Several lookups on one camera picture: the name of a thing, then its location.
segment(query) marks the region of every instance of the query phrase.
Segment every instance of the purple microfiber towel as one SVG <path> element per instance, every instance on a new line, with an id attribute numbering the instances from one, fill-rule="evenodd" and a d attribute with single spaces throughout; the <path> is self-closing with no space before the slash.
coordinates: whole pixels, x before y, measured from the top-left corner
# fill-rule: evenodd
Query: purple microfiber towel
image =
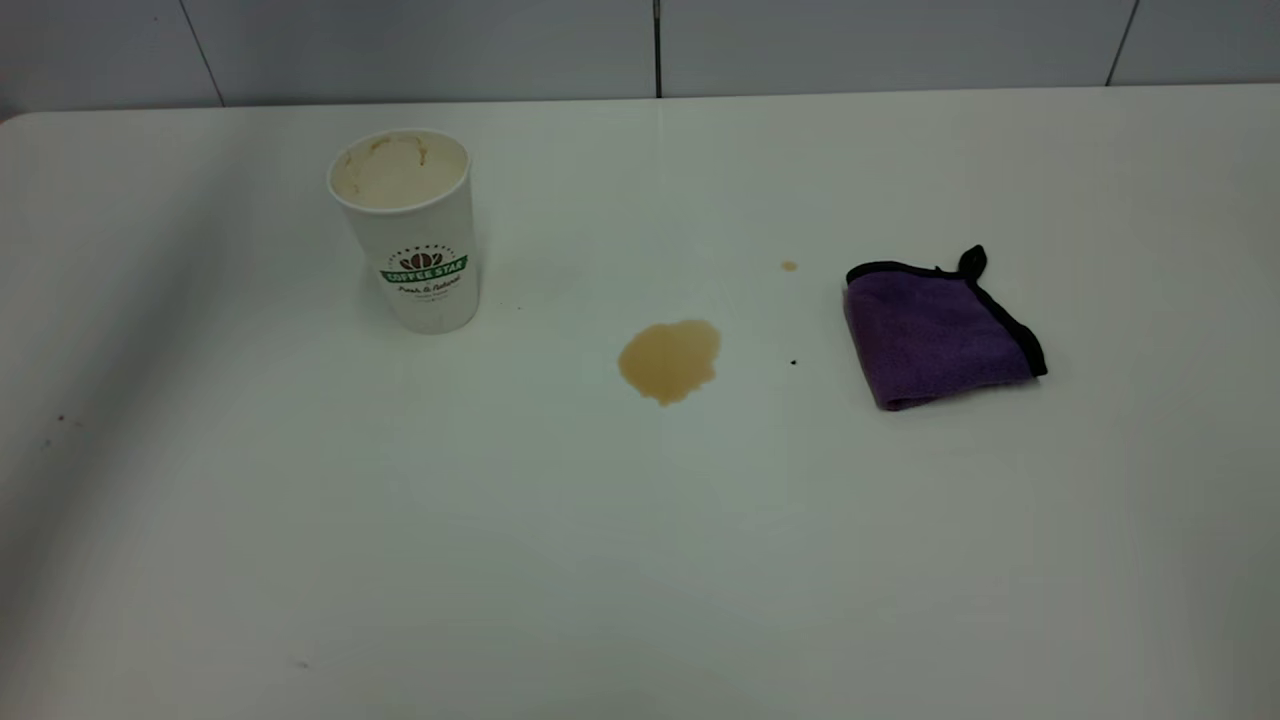
<path id="1" fill-rule="evenodd" d="M 1048 372 L 1032 331 L 978 287 L 986 268 L 977 245 L 955 273 L 902 263 L 849 270 L 845 313 L 877 405 L 904 410 Z"/>

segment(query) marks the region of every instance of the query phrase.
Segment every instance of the coffee residue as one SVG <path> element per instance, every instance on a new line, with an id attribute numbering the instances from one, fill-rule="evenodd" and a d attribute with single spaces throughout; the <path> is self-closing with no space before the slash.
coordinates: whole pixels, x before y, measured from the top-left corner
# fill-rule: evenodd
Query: coffee residue
<path id="1" fill-rule="evenodd" d="M 618 370 L 640 395 L 666 407 L 716 378 L 719 331 L 707 320 L 657 324 L 618 355 Z"/>

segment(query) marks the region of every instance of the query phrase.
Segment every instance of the paper cup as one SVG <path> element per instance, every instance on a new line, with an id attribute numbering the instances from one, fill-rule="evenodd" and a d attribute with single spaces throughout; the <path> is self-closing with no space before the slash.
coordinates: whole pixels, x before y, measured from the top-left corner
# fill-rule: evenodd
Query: paper cup
<path id="1" fill-rule="evenodd" d="M 461 142 L 431 129 L 374 133 L 338 154 L 326 184 L 406 328 L 435 334 L 467 324 L 480 268 Z"/>

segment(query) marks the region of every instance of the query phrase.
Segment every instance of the white table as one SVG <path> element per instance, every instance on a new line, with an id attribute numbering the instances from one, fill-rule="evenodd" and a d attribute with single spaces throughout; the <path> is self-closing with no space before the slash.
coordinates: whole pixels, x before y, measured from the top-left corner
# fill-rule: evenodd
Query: white table
<path id="1" fill-rule="evenodd" d="M 1276 118 L 1254 86 L 5 123 L 0 717 L 1275 717 Z M 475 155 L 483 299 L 443 337 L 323 187 L 404 126 Z M 876 410 L 845 272 L 977 242 L 1050 374 Z M 719 377 L 659 409 L 614 361 L 686 318 Z"/>

